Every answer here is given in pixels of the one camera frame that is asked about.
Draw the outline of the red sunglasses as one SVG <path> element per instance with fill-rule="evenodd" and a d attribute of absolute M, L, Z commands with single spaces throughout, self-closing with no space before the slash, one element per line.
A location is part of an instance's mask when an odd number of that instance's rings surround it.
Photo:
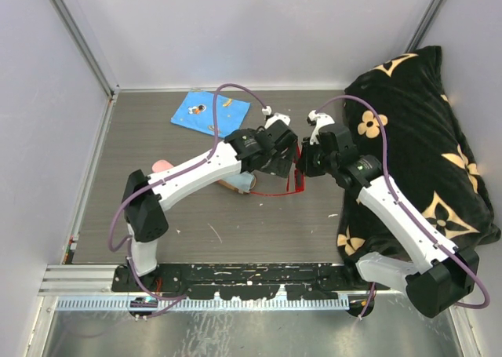
<path fill-rule="evenodd" d="M 264 197 L 282 197 L 287 195 L 296 195 L 305 190 L 305 179 L 301 170 L 298 168 L 298 162 L 300 159 L 300 146 L 296 147 L 296 153 L 293 156 L 293 166 L 294 172 L 291 177 L 288 175 L 286 181 L 286 191 L 283 193 L 263 193 L 258 191 L 250 191 L 251 195 L 259 195 Z"/>

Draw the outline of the brown striped glasses case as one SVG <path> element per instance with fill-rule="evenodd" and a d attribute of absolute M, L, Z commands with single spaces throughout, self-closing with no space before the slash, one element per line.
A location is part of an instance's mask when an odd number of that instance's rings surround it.
<path fill-rule="evenodd" d="M 256 177 L 252 173 L 239 173 L 219 180 L 218 184 L 239 194 L 248 195 L 256 185 Z"/>

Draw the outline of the pink glasses case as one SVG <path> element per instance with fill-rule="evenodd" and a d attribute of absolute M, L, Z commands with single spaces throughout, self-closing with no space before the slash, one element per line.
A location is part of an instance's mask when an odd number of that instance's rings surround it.
<path fill-rule="evenodd" d="M 152 169 L 152 172 L 153 173 L 160 173 L 162 171 L 166 171 L 166 170 L 169 170 L 169 169 L 172 169 L 174 167 L 174 165 L 166 160 L 158 160 L 157 162 L 155 162 L 151 169 Z"/>

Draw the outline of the light blue cloth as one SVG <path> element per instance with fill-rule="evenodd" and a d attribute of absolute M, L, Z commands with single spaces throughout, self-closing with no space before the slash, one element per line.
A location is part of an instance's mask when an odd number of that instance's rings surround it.
<path fill-rule="evenodd" d="M 256 177 L 252 173 L 244 172 L 227 177 L 226 182 L 238 191 L 250 192 L 256 184 Z"/>

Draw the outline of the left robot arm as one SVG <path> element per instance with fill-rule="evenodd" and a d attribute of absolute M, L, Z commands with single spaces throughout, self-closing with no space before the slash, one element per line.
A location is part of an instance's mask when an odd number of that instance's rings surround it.
<path fill-rule="evenodd" d="M 146 176 L 129 175 L 123 201 L 133 269 L 129 282 L 139 291 L 157 282 L 158 240 L 168 231 L 166 212 L 192 193 L 228 177 L 259 171 L 286 178 L 296 158 L 298 137 L 290 117 L 275 114 L 257 129 L 238 129 L 212 151 L 171 169 Z"/>

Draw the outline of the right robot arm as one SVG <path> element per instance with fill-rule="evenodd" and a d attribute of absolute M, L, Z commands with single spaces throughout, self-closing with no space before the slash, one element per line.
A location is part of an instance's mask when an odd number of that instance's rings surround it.
<path fill-rule="evenodd" d="M 329 174 L 346 193 L 369 209 L 409 256 L 405 262 L 378 252 L 357 257 L 344 269 L 344 280 L 360 290 L 375 282 L 404 293 L 428 318 L 460 304 L 476 284 L 479 256 L 460 249 L 412 206 L 373 155 L 360 155 L 346 126 L 312 123 L 302 141 L 299 169 L 307 177 Z"/>

